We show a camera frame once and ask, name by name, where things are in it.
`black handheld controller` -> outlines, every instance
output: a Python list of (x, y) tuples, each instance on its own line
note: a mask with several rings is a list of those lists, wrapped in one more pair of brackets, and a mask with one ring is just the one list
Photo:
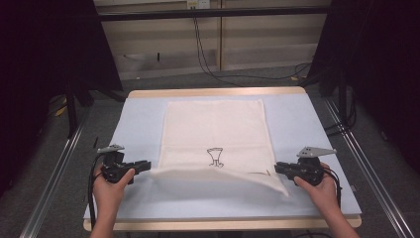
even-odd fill
[(289, 180), (300, 177), (314, 186), (318, 185), (324, 176), (324, 168), (318, 157), (299, 158), (297, 164), (277, 162), (274, 168), (278, 174), (286, 175)]
[(124, 154), (120, 152), (108, 152), (103, 160), (101, 169), (102, 176), (109, 182), (118, 182), (129, 169), (135, 169), (135, 176), (140, 172), (149, 171), (152, 163), (148, 161), (137, 161), (132, 163), (123, 163)]

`human hand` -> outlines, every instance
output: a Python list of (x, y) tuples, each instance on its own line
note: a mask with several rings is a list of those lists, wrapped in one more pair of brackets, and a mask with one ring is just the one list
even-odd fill
[[(324, 163), (321, 163), (321, 166), (327, 170), (330, 169), (330, 167)], [(324, 174), (321, 183), (316, 186), (311, 185), (299, 177), (295, 177), (294, 181), (308, 192), (312, 202), (318, 207), (322, 214), (335, 209), (340, 210), (337, 201), (336, 184), (333, 178), (327, 174)]]
[(117, 182), (111, 183), (105, 180), (101, 174), (100, 167), (96, 169), (96, 180), (93, 184), (93, 195), (95, 196), (96, 206), (98, 207), (98, 217), (102, 213), (116, 215), (121, 200), (124, 197), (124, 188), (133, 178), (134, 169), (129, 169), (126, 174)]

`cloth fold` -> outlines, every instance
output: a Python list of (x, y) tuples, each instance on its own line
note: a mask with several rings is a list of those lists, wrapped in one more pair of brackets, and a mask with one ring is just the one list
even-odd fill
[(167, 105), (156, 179), (241, 179), (288, 195), (261, 100), (175, 101)]

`dark background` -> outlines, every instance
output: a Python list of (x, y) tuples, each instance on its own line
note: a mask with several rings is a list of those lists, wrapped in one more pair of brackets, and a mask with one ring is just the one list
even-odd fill
[(35, 147), (50, 99), (69, 82), (122, 89), (100, 22), (81, 16), (96, 16), (93, 1), (0, 3), (0, 194)]
[(420, 172), (420, 2), (332, 1), (359, 12), (328, 15), (310, 75), (320, 76), (320, 92), (332, 93), (343, 77)]

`black cable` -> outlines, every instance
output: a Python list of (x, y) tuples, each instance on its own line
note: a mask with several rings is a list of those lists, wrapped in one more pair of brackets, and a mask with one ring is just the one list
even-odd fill
[[(240, 85), (240, 84), (236, 84), (236, 83), (233, 83), (233, 82), (225, 81), (225, 80), (222, 80), (222, 79), (220, 79), (220, 78), (221, 78), (221, 77), (249, 77), (249, 78), (259, 78), (259, 79), (268, 79), (268, 80), (280, 80), (280, 79), (287, 79), (287, 78), (291, 78), (292, 76), (298, 75), (298, 73), (302, 72), (303, 70), (305, 70), (305, 69), (306, 69), (306, 67), (308, 67), (309, 65), (311, 65), (311, 62), (300, 63), (300, 64), (298, 64), (298, 65), (296, 65), (296, 66), (295, 66), (295, 73), (294, 73), (294, 74), (290, 74), (290, 75), (287, 75), (287, 76), (282, 76), (282, 77), (264, 77), (264, 76), (240, 75), (240, 74), (231, 74), (231, 75), (216, 75), (216, 74), (214, 74), (214, 72), (212, 72), (212, 71), (210, 70), (210, 68), (208, 67), (208, 63), (207, 63), (206, 57), (204, 56), (204, 51), (203, 51), (203, 46), (202, 46), (202, 44), (201, 44), (200, 30), (199, 30), (199, 28), (198, 28), (198, 22), (197, 22), (197, 19), (196, 19), (196, 18), (193, 18), (193, 21), (194, 21), (194, 27), (195, 27), (195, 37), (196, 37), (196, 43), (197, 43), (197, 53), (198, 53), (198, 61), (199, 61), (199, 63), (200, 63), (200, 67), (201, 67), (201, 69), (202, 69), (202, 70), (203, 70), (203, 71), (204, 71), (207, 75), (214, 77), (214, 78), (215, 78), (215, 79), (217, 79), (218, 81), (225, 82), (225, 83), (229, 83), (229, 84), (232, 84), (232, 85), (235, 85), (235, 86), (240, 86), (240, 87), (243, 87), (243, 86), (242, 86), (242, 85)], [(202, 54), (202, 56), (203, 56), (203, 59), (204, 59), (204, 62), (205, 62), (205, 65), (206, 65), (207, 70), (205, 70), (205, 69), (204, 69), (204, 66), (202, 65), (200, 52), (201, 52), (201, 54)], [(304, 67), (303, 67), (302, 69), (300, 69), (300, 70), (296, 70), (299, 66), (304, 65), (304, 64), (306, 64), (306, 66), (304, 66)]]
[(102, 156), (104, 156), (104, 154), (99, 154), (98, 156), (95, 157), (95, 160), (93, 161), (93, 164), (92, 164), (92, 168), (90, 168), (89, 180), (87, 183), (87, 202), (89, 204), (90, 224), (91, 224), (92, 230), (96, 223), (95, 206), (93, 204), (93, 184), (95, 183), (96, 178), (101, 175), (99, 174), (98, 176), (95, 176), (94, 173), (96, 169), (96, 164)]
[[(234, 86), (243, 87), (242, 85), (239, 85), (239, 84), (236, 84), (236, 83), (233, 83), (233, 82), (229, 82), (229, 81), (222, 80), (222, 79), (220, 79), (218, 76), (216, 76), (216, 75), (214, 75), (214, 74), (213, 74), (213, 72), (210, 70), (210, 68), (209, 68), (209, 66), (208, 66), (207, 59), (206, 59), (206, 57), (205, 57), (205, 55), (204, 55), (204, 50), (203, 50), (203, 45), (201, 44), (200, 30), (199, 30), (199, 28), (198, 28), (198, 22), (197, 22), (197, 19), (196, 19), (196, 18), (193, 18), (193, 21), (194, 21), (194, 28), (195, 28), (195, 40), (196, 40), (196, 43), (197, 43), (198, 62), (200, 63), (200, 67), (201, 67), (201, 69), (202, 69), (202, 70), (203, 70), (203, 71), (204, 71), (207, 75), (209, 75), (209, 76), (211, 76), (211, 77), (215, 78), (215, 79), (216, 79), (216, 80), (218, 80), (218, 81), (221, 81), (221, 82), (224, 82), (224, 83), (228, 83), (228, 84), (231, 84), (231, 85), (234, 85)], [(206, 65), (206, 67), (207, 67), (207, 70), (208, 70), (208, 71), (206, 71), (206, 70), (204, 69), (203, 64), (201, 63), (200, 49), (201, 49), (201, 54), (203, 55), (203, 59), (204, 59), (204, 62), (205, 62), (205, 65)]]
[(339, 131), (327, 134), (328, 137), (339, 135), (339, 134), (342, 134), (344, 132), (347, 132), (347, 131), (351, 130), (356, 125), (356, 121), (357, 121), (357, 118), (358, 118), (358, 112), (357, 112), (357, 109), (356, 109), (356, 102), (357, 102), (357, 97), (356, 97), (355, 91), (352, 90), (352, 103), (350, 105), (350, 112), (349, 112), (349, 115), (347, 116), (346, 120), (345, 121), (339, 121), (336, 124), (333, 124), (333, 125), (328, 126), (328, 127), (324, 127), (324, 130), (328, 131), (328, 130), (334, 129), (336, 127), (343, 127), (343, 128), (339, 129)]
[(339, 207), (341, 208), (341, 186), (340, 186), (340, 179), (337, 176), (337, 174), (331, 170), (331, 169), (323, 169), (324, 173), (327, 174), (329, 177), (333, 178), (334, 182), (336, 183), (336, 196), (337, 196), (337, 202), (339, 204)]
[(308, 234), (309, 238), (314, 238), (310, 230), (306, 230), (306, 234)]
[(315, 235), (315, 236), (324, 236), (324, 237), (328, 237), (328, 238), (333, 238), (332, 236), (325, 234), (325, 233), (319, 233), (319, 232), (312, 232), (310, 234), (308, 233), (303, 233), (303, 234), (299, 234), (296, 236), (293, 236), (293, 238), (298, 238), (298, 237), (303, 237), (303, 236), (308, 236), (308, 235)]
[(318, 71), (316, 74), (311, 75), (310, 77), (306, 78), (303, 81), (300, 81), (299, 83), (297, 83), (296, 86), (307, 87), (309, 85), (315, 84), (319, 82), (319, 79), (322, 75), (328, 73), (331, 69), (332, 67), (326, 66), (322, 70)]

